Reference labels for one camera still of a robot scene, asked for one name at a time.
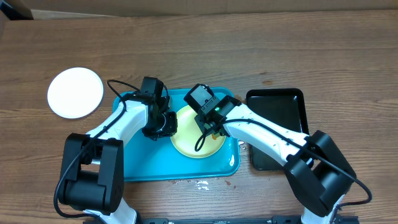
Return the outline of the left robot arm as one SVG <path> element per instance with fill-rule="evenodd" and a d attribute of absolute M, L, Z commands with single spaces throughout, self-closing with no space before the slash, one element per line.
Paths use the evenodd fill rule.
<path fill-rule="evenodd" d="M 141 131 L 153 141 L 177 132 L 167 87 L 144 77 L 140 88 L 119 95 L 116 111 L 86 134 L 70 134 L 63 151 L 53 206 L 64 218 L 91 217 L 93 223 L 142 223 L 123 199 L 124 147 Z"/>

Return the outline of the white plate with stain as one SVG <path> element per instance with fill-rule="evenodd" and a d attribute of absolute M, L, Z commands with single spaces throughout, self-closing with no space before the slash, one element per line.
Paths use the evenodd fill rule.
<path fill-rule="evenodd" d="M 103 94 L 103 82 L 94 71 L 73 67 L 52 80 L 47 91 L 47 102 L 55 114 L 66 119 L 77 119 L 94 112 Z"/>

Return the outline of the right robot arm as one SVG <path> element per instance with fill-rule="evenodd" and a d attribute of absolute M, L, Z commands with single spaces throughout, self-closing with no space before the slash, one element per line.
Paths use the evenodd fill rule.
<path fill-rule="evenodd" d="M 220 134 L 240 139 L 282 166 L 289 185 L 305 210 L 302 223 L 333 223 L 343 197 L 356 178 L 332 138 L 317 131 L 309 136 L 283 128 L 250 110 L 232 96 L 219 99 L 209 86 L 195 85 L 184 100 L 197 113 L 205 137 Z"/>

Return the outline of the yellow-green plate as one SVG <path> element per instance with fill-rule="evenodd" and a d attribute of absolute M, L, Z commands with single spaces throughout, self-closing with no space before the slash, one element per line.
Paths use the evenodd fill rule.
<path fill-rule="evenodd" d="M 177 132 L 171 137 L 172 144 L 184 156 L 194 159 L 209 157 L 216 153 L 225 142 L 225 137 L 214 134 L 205 139 L 203 147 L 195 151 L 195 144 L 202 135 L 195 121 L 197 113 L 190 107 L 184 106 L 177 111 Z"/>

